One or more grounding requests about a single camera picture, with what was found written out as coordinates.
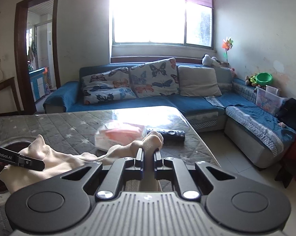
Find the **white plush toy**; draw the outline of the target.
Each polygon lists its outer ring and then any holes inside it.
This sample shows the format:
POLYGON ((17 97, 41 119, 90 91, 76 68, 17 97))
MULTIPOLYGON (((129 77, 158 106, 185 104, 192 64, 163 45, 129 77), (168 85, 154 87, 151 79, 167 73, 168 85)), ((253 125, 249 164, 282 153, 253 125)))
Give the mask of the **white plush toy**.
POLYGON ((206 67, 216 67, 220 68, 221 63, 217 61, 216 57, 210 57, 208 54, 205 54, 202 58, 202 65, 206 67))

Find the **dark wooden door frame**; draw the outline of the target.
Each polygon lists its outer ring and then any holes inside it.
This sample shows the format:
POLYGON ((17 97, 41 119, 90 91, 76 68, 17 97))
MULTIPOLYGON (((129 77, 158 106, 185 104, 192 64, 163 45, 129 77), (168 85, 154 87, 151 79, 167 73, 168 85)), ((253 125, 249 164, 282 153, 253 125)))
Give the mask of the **dark wooden door frame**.
MULTIPOLYGON (((16 4, 15 20, 14 20, 14 57, 15 70, 18 81, 18 88, 21 96, 24 114, 34 114, 36 112, 32 89, 30 86, 30 78, 28 69, 26 68, 26 26, 27 13, 30 7, 49 0, 22 0, 16 4)), ((53 45, 53 64, 56 78, 56 86, 60 87, 60 76, 58 66, 57 51, 57 10, 58 0, 54 0, 52 14, 52 45, 53 45)))

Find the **clear plastic storage box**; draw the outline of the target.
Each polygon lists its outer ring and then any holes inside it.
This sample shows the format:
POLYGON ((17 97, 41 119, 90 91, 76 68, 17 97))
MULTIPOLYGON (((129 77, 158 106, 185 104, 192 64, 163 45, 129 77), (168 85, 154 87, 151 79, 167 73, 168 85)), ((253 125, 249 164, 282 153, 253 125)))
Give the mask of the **clear plastic storage box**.
POLYGON ((275 116, 282 105, 289 100, 289 98, 282 98, 259 87, 257 87, 256 90, 255 104, 273 116, 275 116))

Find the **black backpack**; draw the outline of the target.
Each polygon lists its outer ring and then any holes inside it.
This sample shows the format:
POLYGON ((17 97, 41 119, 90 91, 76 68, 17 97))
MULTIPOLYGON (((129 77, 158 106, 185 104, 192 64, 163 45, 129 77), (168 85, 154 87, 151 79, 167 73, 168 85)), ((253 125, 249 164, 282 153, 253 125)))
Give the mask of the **black backpack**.
POLYGON ((296 131, 296 99, 288 99, 276 114, 277 119, 296 131))

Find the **pink white tissue pack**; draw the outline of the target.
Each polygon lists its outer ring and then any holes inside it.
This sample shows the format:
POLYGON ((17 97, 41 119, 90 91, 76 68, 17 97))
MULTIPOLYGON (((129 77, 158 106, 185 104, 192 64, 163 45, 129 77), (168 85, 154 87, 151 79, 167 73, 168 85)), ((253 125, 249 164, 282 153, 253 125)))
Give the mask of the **pink white tissue pack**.
POLYGON ((147 135, 143 125, 109 120, 102 124, 95 133, 95 146, 107 152, 114 145, 126 146, 132 141, 142 140, 147 135))

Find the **plain beige cushion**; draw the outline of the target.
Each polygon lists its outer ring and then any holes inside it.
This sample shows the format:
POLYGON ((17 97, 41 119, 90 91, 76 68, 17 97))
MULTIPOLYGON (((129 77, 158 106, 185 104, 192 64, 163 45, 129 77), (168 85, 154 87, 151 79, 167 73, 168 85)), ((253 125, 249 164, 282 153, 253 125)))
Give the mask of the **plain beige cushion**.
POLYGON ((188 97, 221 96, 213 68, 178 67, 180 95, 188 97))

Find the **blue toy box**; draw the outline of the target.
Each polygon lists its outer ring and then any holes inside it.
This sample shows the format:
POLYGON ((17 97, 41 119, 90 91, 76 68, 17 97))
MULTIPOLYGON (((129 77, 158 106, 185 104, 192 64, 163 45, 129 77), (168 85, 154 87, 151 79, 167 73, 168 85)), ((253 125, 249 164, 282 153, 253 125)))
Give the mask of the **blue toy box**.
POLYGON ((48 67, 39 68, 29 72, 34 102, 37 102, 49 93, 49 84, 47 82, 48 73, 48 67))

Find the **green plastic bowl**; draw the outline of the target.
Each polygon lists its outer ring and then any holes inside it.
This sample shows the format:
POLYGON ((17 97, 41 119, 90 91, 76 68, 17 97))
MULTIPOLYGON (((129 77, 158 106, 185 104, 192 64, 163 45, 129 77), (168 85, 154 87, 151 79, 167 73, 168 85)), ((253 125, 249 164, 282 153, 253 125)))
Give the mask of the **green plastic bowl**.
POLYGON ((273 82, 273 76, 270 73, 263 72, 255 76, 256 83, 260 86, 270 85, 273 82))

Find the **butterfly pillow upright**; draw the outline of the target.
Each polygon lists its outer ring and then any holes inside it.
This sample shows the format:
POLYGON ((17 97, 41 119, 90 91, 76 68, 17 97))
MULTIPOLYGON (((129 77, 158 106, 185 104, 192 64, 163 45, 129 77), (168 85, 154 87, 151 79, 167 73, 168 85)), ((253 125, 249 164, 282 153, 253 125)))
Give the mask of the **butterfly pillow upright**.
POLYGON ((139 98, 175 95, 180 91, 175 58, 133 66, 130 77, 139 98))

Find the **cream sweater garment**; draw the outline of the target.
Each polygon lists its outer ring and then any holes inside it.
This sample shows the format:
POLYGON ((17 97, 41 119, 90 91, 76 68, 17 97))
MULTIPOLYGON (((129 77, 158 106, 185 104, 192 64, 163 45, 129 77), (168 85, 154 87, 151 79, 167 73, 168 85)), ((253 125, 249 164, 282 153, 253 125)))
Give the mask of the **cream sweater garment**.
POLYGON ((139 148, 145 155, 144 178, 142 181, 129 182, 127 190, 160 191, 160 183, 156 181, 152 172, 152 158, 156 149, 163 147, 163 137, 160 133, 152 131, 142 140, 135 140, 126 146, 114 145, 108 152, 97 157, 94 154, 84 152, 81 155, 65 154, 53 150, 45 143, 44 138, 38 135, 28 147, 20 153, 31 158, 42 160, 45 163, 43 171, 33 171, 13 165, 7 165, 0 172, 0 180, 5 184, 10 193, 22 189, 31 184, 54 177, 72 169, 81 167, 88 162, 101 162, 103 165, 111 165, 119 158, 135 157, 139 148))

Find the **colourful pinwheel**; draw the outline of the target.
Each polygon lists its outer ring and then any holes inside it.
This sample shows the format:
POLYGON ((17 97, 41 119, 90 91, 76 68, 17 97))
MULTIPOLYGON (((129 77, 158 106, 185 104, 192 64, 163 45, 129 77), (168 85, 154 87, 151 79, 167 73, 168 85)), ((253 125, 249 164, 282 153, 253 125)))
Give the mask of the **colourful pinwheel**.
POLYGON ((232 49, 233 47, 233 40, 231 37, 226 37, 224 40, 223 40, 223 43, 222 43, 222 48, 225 50, 225 58, 226 58, 226 63, 228 64, 229 63, 229 57, 228 57, 228 52, 229 50, 232 49))

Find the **window with frame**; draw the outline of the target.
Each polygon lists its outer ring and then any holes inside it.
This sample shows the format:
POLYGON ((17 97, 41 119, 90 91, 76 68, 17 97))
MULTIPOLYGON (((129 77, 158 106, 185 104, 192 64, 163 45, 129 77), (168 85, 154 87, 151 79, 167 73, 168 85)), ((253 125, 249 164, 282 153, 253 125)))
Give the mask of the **window with frame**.
POLYGON ((213 0, 113 0, 112 10, 114 44, 213 47, 213 0))

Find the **black remote control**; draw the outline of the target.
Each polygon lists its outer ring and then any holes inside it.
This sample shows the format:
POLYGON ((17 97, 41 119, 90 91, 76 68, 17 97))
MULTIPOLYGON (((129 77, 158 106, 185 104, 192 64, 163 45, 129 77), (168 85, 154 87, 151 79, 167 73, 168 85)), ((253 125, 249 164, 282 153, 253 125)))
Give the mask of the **black remote control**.
POLYGON ((164 141, 174 141, 174 142, 184 142, 185 141, 185 132, 178 131, 173 129, 160 129, 160 128, 147 128, 147 133, 152 131, 158 132, 162 135, 164 141))

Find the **butterfly pillow lower left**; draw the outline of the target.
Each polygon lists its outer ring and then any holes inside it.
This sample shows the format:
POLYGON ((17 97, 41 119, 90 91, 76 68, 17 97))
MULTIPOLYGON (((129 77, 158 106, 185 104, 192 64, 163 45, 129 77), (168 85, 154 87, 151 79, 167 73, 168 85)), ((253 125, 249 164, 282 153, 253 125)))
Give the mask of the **butterfly pillow lower left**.
POLYGON ((84 104, 136 98, 130 86, 131 81, 127 67, 84 76, 81 81, 84 104))

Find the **blue corner sofa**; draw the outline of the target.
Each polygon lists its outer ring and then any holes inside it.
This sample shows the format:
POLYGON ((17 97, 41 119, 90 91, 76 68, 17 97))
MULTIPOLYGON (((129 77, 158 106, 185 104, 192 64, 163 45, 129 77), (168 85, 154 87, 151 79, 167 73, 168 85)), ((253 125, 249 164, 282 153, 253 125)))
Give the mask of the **blue corner sofa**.
POLYGON ((259 168, 278 162, 295 141, 296 131, 277 117, 256 106, 234 91, 233 78, 228 69, 214 69, 221 96, 188 97, 179 94, 150 96, 105 103, 84 104, 82 77, 127 67, 131 89, 131 65, 100 65, 82 67, 79 80, 67 82, 44 102, 47 113, 89 111, 166 105, 178 109, 197 131, 222 129, 240 150, 259 168))

